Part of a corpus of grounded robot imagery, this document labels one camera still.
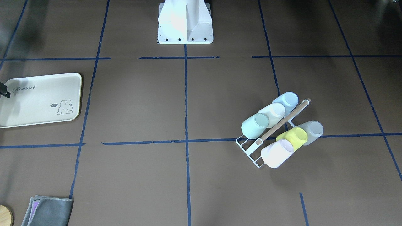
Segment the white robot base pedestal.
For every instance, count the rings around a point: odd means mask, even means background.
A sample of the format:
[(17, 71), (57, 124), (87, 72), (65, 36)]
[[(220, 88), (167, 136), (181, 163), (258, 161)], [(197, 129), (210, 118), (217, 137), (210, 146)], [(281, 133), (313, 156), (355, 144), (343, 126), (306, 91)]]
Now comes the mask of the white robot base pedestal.
[(206, 0), (165, 0), (159, 4), (157, 43), (211, 44), (211, 4)]

